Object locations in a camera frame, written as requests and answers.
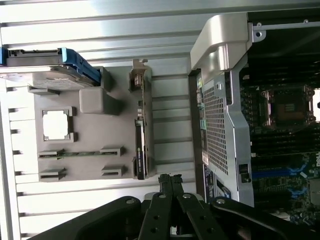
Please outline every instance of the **metal mesh panel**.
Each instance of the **metal mesh panel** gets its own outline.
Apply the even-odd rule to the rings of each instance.
[[[228,175],[223,99],[214,87],[203,93],[209,161]]]

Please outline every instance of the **hard drive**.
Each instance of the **hard drive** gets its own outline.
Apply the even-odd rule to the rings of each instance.
[[[0,78],[6,80],[56,91],[100,85],[100,72],[72,49],[26,51],[2,47],[0,53]]]

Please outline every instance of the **black plastic component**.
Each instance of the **black plastic component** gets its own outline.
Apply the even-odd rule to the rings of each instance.
[[[142,203],[121,197],[31,240],[235,240],[243,239],[239,226],[252,239],[319,239],[305,227],[225,197],[205,204],[198,195],[183,192],[180,175],[162,174],[159,182],[163,192],[146,195]],[[171,226],[177,235],[170,234]]]
[[[169,240],[172,195],[156,193],[144,216],[139,240]]]
[[[225,197],[217,197],[211,204],[213,209],[231,213],[232,215],[248,220],[252,224],[263,226],[279,234],[285,240],[308,239],[318,240],[319,235],[303,226],[294,226],[292,223],[284,221],[268,213],[259,212],[255,208],[239,204]]]
[[[320,3],[314,2],[314,8],[293,9],[293,10],[275,10],[275,11],[256,11],[248,13],[248,21],[256,25],[275,25],[275,24],[294,24],[320,21]]]

